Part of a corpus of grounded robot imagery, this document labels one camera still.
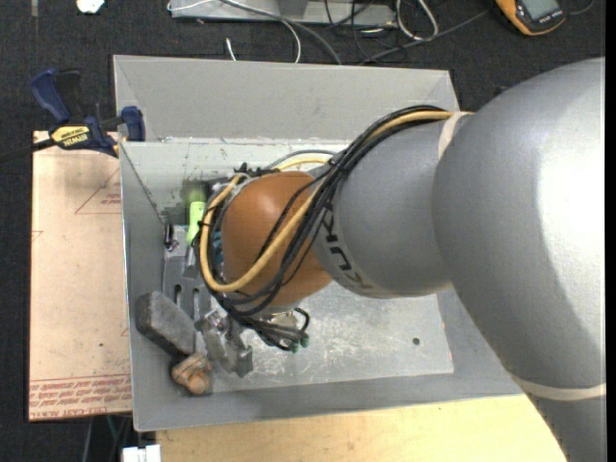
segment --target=wooden table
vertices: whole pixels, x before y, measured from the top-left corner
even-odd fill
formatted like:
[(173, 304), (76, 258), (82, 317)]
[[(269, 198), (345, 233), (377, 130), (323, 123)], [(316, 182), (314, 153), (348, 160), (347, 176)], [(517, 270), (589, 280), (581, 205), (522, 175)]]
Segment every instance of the wooden table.
[(157, 432), (164, 462), (564, 462), (526, 396)]

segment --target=cardboard sheet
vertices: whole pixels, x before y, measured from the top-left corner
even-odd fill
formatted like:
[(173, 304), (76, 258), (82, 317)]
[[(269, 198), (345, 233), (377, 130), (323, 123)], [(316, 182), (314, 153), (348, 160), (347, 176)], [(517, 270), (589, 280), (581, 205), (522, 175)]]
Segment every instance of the cardboard sheet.
[(132, 409), (119, 162), (34, 155), (29, 419)]

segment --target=green component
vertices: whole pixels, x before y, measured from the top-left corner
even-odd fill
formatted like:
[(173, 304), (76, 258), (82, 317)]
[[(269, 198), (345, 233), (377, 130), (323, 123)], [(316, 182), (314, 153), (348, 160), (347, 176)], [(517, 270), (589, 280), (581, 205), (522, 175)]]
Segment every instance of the green component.
[(186, 232), (186, 244), (190, 246), (199, 232), (199, 222), (203, 219), (205, 202), (193, 202), (189, 212), (189, 230)]

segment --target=orange device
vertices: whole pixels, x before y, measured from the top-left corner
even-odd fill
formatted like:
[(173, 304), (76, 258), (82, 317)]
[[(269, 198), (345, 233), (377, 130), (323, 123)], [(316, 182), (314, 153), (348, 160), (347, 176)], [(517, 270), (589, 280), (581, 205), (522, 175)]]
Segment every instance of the orange device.
[(544, 35), (565, 21), (556, 0), (495, 0), (500, 12), (527, 36)]

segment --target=yellow clamp label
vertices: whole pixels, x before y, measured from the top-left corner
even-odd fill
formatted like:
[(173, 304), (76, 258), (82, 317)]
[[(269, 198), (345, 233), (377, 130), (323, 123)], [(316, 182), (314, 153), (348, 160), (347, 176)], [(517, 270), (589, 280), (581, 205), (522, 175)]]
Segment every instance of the yellow clamp label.
[(51, 134), (51, 138), (55, 143), (61, 144), (63, 147), (70, 147), (76, 143), (86, 141), (89, 136), (90, 129), (83, 125), (70, 125), (60, 127)]

